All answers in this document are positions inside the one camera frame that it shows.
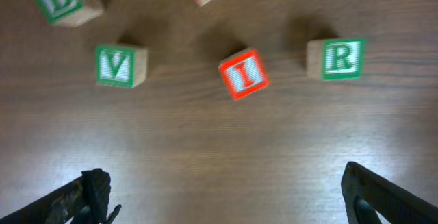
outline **wooden surface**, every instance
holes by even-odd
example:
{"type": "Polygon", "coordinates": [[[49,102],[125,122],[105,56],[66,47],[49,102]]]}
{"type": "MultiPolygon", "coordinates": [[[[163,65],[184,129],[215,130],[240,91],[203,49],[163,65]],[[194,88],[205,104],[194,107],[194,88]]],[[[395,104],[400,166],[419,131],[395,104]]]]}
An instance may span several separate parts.
{"type": "Polygon", "coordinates": [[[0,0],[0,216],[101,167],[116,223],[346,223],[351,160],[438,205],[438,0],[103,1],[71,29],[0,0]],[[360,80],[305,77],[323,34],[367,38],[360,80]],[[149,78],[97,86],[121,38],[149,78]],[[271,85],[232,101],[218,64],[246,46],[271,85]]]}

